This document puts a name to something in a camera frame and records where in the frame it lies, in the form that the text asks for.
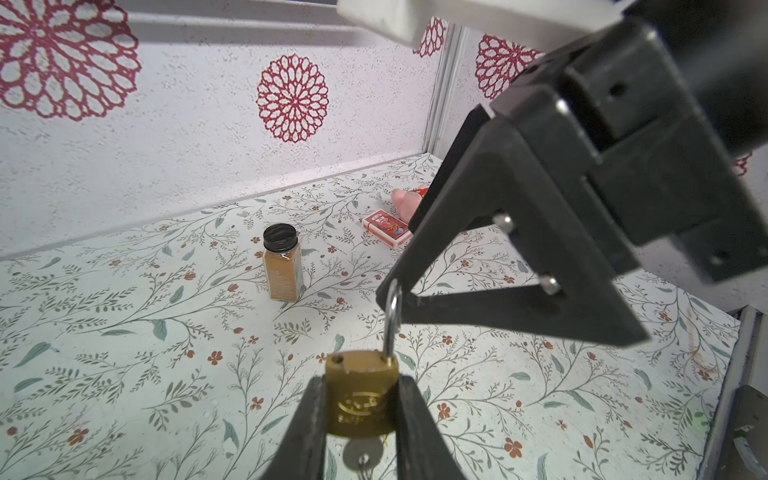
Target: spice jar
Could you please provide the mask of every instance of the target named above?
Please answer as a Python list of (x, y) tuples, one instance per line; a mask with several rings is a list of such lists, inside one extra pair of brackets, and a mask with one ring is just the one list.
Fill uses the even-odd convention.
[(270, 298), (296, 302), (304, 284), (301, 249), (296, 229), (288, 223), (277, 223), (264, 230), (264, 269)]

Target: table surface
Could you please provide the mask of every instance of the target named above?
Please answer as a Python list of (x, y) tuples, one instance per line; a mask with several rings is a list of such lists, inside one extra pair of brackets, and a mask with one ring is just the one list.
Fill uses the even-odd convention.
[[(258, 478), (327, 356), (382, 344), (399, 252), (360, 226), (419, 155), (0, 263), (0, 479)], [(268, 299), (260, 237), (300, 231), (306, 290)], [(488, 227), (415, 291), (535, 283)], [(694, 478), (737, 321), (649, 273), (616, 281), (652, 332), (630, 349), (404, 325), (396, 350), (467, 478)], [(394, 441), (373, 478), (395, 478)], [(329, 438), (327, 478), (355, 478)]]

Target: white wall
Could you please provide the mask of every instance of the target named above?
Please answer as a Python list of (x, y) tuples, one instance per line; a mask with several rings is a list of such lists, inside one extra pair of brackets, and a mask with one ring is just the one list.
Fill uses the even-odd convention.
[[(421, 150), (439, 53), (415, 55), (324, 6), (120, 5), (127, 24), (112, 23), (107, 40), (141, 65), (123, 106), (44, 118), (3, 101), (13, 72), (0, 78), (0, 257)], [(58, 28), (82, 33), (93, 21)], [(121, 28), (136, 48), (130, 35), (116, 38)], [(86, 44), (98, 38), (85, 38), (81, 50), (92, 53)], [(322, 126), (296, 143), (275, 138), (257, 105), (262, 71), (293, 54), (318, 67), (328, 98)], [(0, 56), (0, 68), (11, 60)]]
[[(475, 59), (480, 54), (483, 34), (468, 30), (463, 37), (460, 65), (448, 99), (445, 120), (435, 147), (435, 154), (444, 157), (464, 122), (467, 113), (478, 103), (490, 100), (483, 95), (475, 76)], [(740, 177), (756, 200), (764, 218), (768, 218), (768, 147), (756, 151), (747, 161), (747, 172)], [(667, 240), (659, 240), (637, 250), (646, 270), (683, 287), (718, 308), (730, 311), (747, 304), (768, 312), (768, 269), (744, 275), (735, 280), (707, 284), (698, 279), (682, 253)]]

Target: red card box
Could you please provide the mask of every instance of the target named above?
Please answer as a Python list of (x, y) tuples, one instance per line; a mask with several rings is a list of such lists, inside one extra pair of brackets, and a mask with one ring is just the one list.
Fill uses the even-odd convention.
[(362, 219), (362, 228), (368, 230), (392, 249), (400, 248), (413, 237), (413, 233), (408, 230), (408, 225), (405, 222), (384, 210), (379, 210)]

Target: red mandala pattern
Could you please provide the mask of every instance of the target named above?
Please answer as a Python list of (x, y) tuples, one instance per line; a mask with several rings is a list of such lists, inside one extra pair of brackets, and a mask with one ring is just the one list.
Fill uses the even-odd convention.
[(491, 35), (483, 35), (475, 58), (475, 77), (486, 98), (493, 100), (541, 52)]
[(446, 28), (447, 24), (443, 20), (432, 17), (427, 31), (424, 32), (424, 39), (419, 45), (419, 50), (414, 50), (413, 53), (419, 54), (419, 57), (431, 57), (433, 53), (440, 51), (443, 43), (445, 43)]
[(326, 78), (308, 58), (278, 58), (261, 72), (259, 116), (275, 138), (305, 141), (323, 126), (328, 113)]
[(113, 0), (0, 0), (0, 97), (44, 118), (104, 117), (136, 90), (137, 46)]
[(744, 155), (741, 158), (737, 158), (733, 161), (731, 164), (731, 167), (733, 168), (733, 172), (736, 174), (737, 177), (743, 177), (746, 174), (746, 162), (752, 157), (752, 152), (748, 153), (747, 155)]

